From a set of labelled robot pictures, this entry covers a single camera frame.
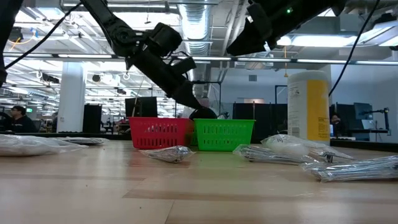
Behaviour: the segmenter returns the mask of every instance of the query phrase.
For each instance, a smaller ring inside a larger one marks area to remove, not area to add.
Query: red basket
[[[136,149],[189,146],[194,123],[186,118],[129,118],[132,145]]]

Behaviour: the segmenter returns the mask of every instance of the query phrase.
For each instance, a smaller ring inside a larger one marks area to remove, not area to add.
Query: plastic bag
[[[317,161],[332,162],[333,158],[353,159],[325,144],[296,138],[287,134],[277,134],[261,141],[265,148],[275,153],[295,157],[310,156]]]
[[[398,156],[352,161],[338,165],[302,164],[302,169],[321,182],[398,178]]]
[[[239,145],[233,154],[248,159],[251,162],[273,162],[279,164],[299,165],[304,162],[318,162],[309,156],[295,156],[275,153],[270,149],[251,145]]]
[[[66,141],[75,144],[81,144],[85,146],[96,146],[99,144],[104,144],[108,142],[108,139],[105,138],[78,138],[78,137],[66,137],[66,138],[53,138],[61,141]]]
[[[86,147],[57,139],[0,134],[0,156],[39,156],[71,152]]]
[[[194,155],[194,152],[185,146],[173,146],[165,149],[140,150],[140,152],[147,157],[172,163],[182,162],[185,158]]]

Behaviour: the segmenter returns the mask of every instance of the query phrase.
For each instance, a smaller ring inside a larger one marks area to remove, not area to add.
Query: pillar
[[[64,62],[62,67],[57,132],[83,131],[86,73],[81,62]]]

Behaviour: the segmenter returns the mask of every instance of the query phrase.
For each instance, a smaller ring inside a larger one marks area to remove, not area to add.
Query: green basket
[[[195,119],[200,151],[231,152],[250,144],[255,120]]]
[[[191,146],[198,146],[198,134],[196,129],[193,130]]]

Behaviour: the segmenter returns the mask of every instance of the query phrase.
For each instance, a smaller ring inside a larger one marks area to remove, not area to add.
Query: plastic basket
[[[132,144],[136,149],[189,146],[193,121],[186,118],[129,118]]]
[[[193,130],[191,146],[198,146],[198,134],[196,129]]]
[[[233,151],[250,144],[255,120],[195,119],[200,151]]]

